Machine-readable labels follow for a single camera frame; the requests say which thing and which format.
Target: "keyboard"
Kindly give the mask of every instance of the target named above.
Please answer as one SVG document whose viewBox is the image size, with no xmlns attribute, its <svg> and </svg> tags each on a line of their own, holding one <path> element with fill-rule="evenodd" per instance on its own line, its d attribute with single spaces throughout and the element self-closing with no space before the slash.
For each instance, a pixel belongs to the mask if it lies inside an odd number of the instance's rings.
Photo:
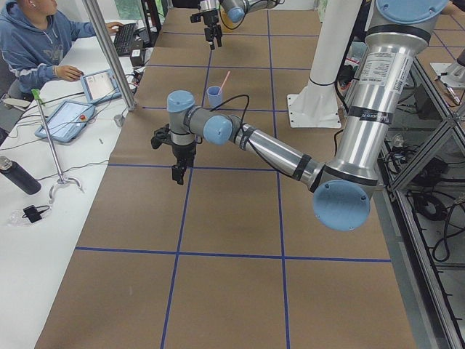
<svg viewBox="0 0 465 349">
<path fill-rule="evenodd" d="M 118 56 L 127 56 L 131 53 L 131 46 L 136 30 L 136 23 L 129 23 L 119 27 L 113 42 Z"/>
</svg>

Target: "white desk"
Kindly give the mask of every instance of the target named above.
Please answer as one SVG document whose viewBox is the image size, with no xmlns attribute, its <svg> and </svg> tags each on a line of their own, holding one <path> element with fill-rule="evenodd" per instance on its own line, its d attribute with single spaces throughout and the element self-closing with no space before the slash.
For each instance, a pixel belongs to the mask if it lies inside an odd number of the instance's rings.
<svg viewBox="0 0 465 349">
<path fill-rule="evenodd" d="M 84 73 L 109 68 L 95 37 L 79 39 L 61 64 L 74 65 Z M 132 72 L 128 57 L 122 57 L 121 64 L 125 73 Z M 75 92 L 82 92 L 80 81 L 50 81 L 42 88 L 41 98 L 46 102 Z M 74 98 L 85 102 L 83 95 Z M 51 103 L 54 106 L 44 110 L 46 115 L 58 103 L 61 100 Z M 109 105 L 99 105 L 97 111 L 103 108 L 96 121 L 88 124 L 73 142 L 67 145 L 55 143 L 63 170 L 110 157 L 120 133 L 113 117 L 117 113 L 126 113 L 126 106 L 120 98 Z M 37 108 L 31 113 L 37 114 Z M 40 118 L 26 118 L 19 124 L 34 120 Z M 15 160 L 35 178 L 56 173 L 47 141 L 40 140 L 12 150 L 3 151 L 2 148 L 36 140 L 33 133 L 38 127 L 39 123 L 19 129 L 16 126 L 11 135 L 18 131 L 19 137 L 8 138 L 0 148 L 1 156 Z M 30 226 L 8 225 L 10 214 L 32 204 L 49 204 L 49 189 L 57 182 L 57 176 L 42 180 L 42 189 L 32 196 L 23 193 L 5 176 L 0 176 L 0 348 L 34 348 L 105 169 L 106 165 L 97 165 L 67 173 L 81 181 L 84 193 L 76 185 L 60 187 L 55 191 L 52 211 Z"/>
</svg>

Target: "hoodie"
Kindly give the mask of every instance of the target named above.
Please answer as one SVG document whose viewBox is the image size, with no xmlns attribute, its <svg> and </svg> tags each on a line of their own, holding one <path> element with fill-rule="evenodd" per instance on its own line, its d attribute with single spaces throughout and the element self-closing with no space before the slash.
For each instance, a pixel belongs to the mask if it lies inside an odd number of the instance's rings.
<svg viewBox="0 0 465 349">
<path fill-rule="evenodd" d="M 31 93 L 55 79 L 58 65 L 77 38 L 94 36 L 91 23 L 70 21 L 57 11 L 48 16 L 42 31 L 31 24 L 16 1 L 7 1 L 0 13 L 0 49 L 10 71 L 20 81 L 20 90 Z"/>
</svg>

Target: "cup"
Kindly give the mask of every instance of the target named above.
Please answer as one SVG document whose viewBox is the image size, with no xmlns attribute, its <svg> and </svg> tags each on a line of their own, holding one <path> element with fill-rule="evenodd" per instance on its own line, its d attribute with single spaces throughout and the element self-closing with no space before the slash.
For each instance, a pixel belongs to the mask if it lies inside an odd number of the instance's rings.
<svg viewBox="0 0 465 349">
<path fill-rule="evenodd" d="M 223 91 L 219 92 L 219 86 L 210 86 L 206 90 L 206 95 L 211 108 L 217 107 L 223 101 Z"/>
</svg>

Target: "thermos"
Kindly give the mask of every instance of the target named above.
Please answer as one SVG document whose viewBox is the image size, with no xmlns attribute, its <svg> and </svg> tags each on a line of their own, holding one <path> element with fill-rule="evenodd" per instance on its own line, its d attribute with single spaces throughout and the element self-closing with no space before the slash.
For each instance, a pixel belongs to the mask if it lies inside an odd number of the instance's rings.
<svg viewBox="0 0 465 349">
<path fill-rule="evenodd" d="M 0 172 L 26 194 L 32 195 L 41 190 L 41 183 L 26 172 L 17 162 L 0 156 Z"/>
</svg>

